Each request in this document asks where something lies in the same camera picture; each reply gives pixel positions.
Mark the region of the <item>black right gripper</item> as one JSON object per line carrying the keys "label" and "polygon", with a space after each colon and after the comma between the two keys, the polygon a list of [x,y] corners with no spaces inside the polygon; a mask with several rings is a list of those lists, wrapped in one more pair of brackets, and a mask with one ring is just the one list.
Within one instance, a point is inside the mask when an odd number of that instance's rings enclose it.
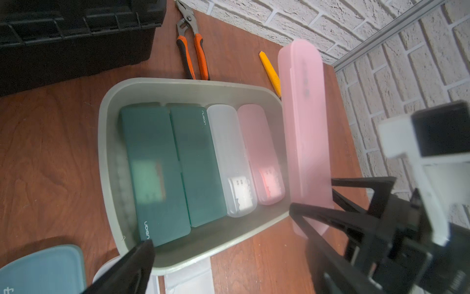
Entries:
{"label": "black right gripper", "polygon": [[[376,294],[378,287],[386,294],[407,294],[414,287],[431,294],[469,293],[469,229],[451,224],[447,244],[434,244],[419,193],[414,191],[411,201],[398,198],[391,194],[396,180],[331,179],[333,187],[372,192],[368,210],[335,189],[333,201],[344,211],[290,205],[291,218],[307,237],[305,256],[317,294]],[[349,233],[345,258],[307,219]]]}

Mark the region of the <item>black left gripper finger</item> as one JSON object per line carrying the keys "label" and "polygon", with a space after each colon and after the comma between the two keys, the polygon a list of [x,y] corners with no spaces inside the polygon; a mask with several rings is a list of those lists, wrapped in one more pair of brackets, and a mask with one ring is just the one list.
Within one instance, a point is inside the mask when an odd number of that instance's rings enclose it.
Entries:
{"label": "black left gripper finger", "polygon": [[142,241],[83,293],[145,294],[153,268],[154,257],[153,241]]}

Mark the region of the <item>blue-grey pencil case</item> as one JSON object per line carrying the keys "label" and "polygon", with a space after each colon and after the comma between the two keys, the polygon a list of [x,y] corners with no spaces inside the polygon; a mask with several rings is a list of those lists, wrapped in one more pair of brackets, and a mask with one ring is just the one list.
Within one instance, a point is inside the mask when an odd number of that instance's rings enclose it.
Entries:
{"label": "blue-grey pencil case", "polygon": [[80,294],[86,289],[82,250],[50,247],[1,268],[2,294]]}

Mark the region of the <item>dark green pencil case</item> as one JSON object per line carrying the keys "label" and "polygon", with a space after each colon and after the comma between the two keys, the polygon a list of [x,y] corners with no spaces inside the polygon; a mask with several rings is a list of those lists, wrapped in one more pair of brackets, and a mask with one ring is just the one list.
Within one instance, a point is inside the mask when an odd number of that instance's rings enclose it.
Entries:
{"label": "dark green pencil case", "polygon": [[121,109],[138,231],[155,247],[191,231],[169,110],[150,105]]}
{"label": "dark green pencil case", "polygon": [[207,112],[193,105],[173,106],[170,116],[190,223],[199,227],[227,214]]}

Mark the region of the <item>pink pencil case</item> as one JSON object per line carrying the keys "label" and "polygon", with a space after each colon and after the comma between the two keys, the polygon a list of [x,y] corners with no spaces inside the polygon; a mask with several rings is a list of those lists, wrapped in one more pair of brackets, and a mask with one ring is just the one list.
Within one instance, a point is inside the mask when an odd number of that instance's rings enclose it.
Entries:
{"label": "pink pencil case", "polygon": [[286,191],[265,112],[259,105],[246,104],[238,109],[237,115],[258,203],[280,202]]}
{"label": "pink pencil case", "polygon": [[290,199],[334,208],[323,60],[297,39],[279,51],[278,64]]}

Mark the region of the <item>clear frosted pencil case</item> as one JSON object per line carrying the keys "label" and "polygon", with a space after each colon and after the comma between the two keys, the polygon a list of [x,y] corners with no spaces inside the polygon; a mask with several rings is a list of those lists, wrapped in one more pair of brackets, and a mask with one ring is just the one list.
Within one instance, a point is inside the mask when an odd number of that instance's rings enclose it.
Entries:
{"label": "clear frosted pencil case", "polygon": [[237,111],[230,105],[207,109],[227,215],[240,218],[258,204]]}

